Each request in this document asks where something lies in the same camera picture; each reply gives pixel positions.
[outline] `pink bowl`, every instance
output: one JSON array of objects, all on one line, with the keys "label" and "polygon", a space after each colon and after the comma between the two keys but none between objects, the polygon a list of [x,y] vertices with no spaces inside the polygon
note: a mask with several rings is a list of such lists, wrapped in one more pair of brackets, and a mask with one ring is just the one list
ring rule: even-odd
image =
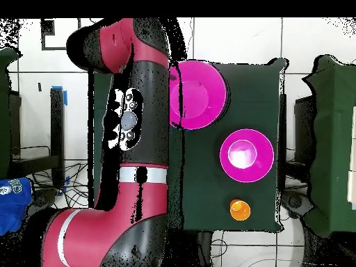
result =
[{"label": "pink bowl", "polygon": [[179,75],[170,68],[170,123],[188,130],[201,129],[214,122],[224,109],[226,86],[219,71],[198,60],[178,64],[183,90],[183,116],[179,112]]},{"label": "pink bowl", "polygon": [[231,133],[220,149],[221,166],[233,180],[259,181],[274,161],[273,147],[261,132],[241,129]]}]

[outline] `floor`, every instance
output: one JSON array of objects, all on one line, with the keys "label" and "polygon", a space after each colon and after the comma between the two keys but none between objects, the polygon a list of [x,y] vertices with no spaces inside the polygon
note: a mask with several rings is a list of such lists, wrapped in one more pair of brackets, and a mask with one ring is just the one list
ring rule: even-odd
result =
[{"label": "floor", "polygon": [[[80,19],[82,26],[98,19]],[[264,64],[273,58],[289,60],[284,76],[287,94],[287,151],[293,158],[294,114],[297,98],[311,94],[302,81],[321,54],[331,54],[342,63],[356,60],[355,20],[337,18],[178,18],[184,34],[188,57],[219,63]],[[65,106],[66,176],[77,173],[85,164],[87,147],[87,75],[73,65],[64,50],[42,51],[39,19],[22,19],[19,50],[23,56],[9,66],[12,89],[22,96],[22,147],[50,145],[49,89],[62,86],[67,91]],[[55,19],[55,35],[46,37],[46,47],[64,47],[69,34],[78,28],[78,19]],[[22,158],[45,156],[46,149],[24,149]],[[79,197],[77,207],[85,207],[88,191],[86,169],[78,174],[76,190],[68,194]],[[73,186],[73,179],[67,186]],[[287,179],[287,185],[296,185]],[[63,196],[56,199],[65,207]],[[214,267],[300,267],[303,256],[303,233],[299,220],[288,218],[282,209],[280,220],[284,230],[278,234],[265,232],[215,232],[211,247]]]}]

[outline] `green cloth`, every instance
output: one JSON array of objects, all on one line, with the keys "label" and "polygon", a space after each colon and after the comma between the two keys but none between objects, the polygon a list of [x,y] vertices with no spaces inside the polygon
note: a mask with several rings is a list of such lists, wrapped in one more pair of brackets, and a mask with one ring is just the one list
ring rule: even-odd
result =
[{"label": "green cloth", "polygon": [[[278,232],[275,222],[277,182],[277,128],[280,71],[284,59],[270,65],[221,65],[215,67],[229,88],[230,105],[221,120],[206,128],[186,131],[183,180],[183,215],[180,216],[180,130],[170,128],[168,170],[168,216],[170,227],[189,230],[244,230]],[[221,168],[219,151],[224,139],[238,129],[256,129],[273,145],[275,162],[261,180],[243,184],[227,176]],[[251,207],[246,221],[230,216],[229,204],[239,198]]]},{"label": "green cloth", "polygon": [[356,232],[356,211],[347,201],[356,67],[322,56],[307,82],[316,96],[316,158],[310,175],[311,200],[317,209],[305,216],[305,222],[322,237]]},{"label": "green cloth", "polygon": [[11,148],[11,117],[9,107],[9,76],[8,65],[17,60],[19,55],[11,48],[0,50],[0,179],[8,177],[10,165],[10,148]]}]

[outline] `red robot arm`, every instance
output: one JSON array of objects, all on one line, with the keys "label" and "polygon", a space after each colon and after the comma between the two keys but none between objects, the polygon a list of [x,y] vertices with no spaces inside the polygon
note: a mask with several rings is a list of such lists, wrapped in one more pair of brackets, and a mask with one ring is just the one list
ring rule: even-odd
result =
[{"label": "red robot arm", "polygon": [[169,130],[165,32],[158,19],[128,18],[90,32],[83,41],[87,65],[101,72],[119,73],[132,50],[131,96],[126,98],[137,105],[136,123],[131,122],[136,124],[131,126],[135,141],[123,151],[115,206],[110,211],[65,209],[55,215],[43,238],[42,267],[159,267],[161,263]]}]

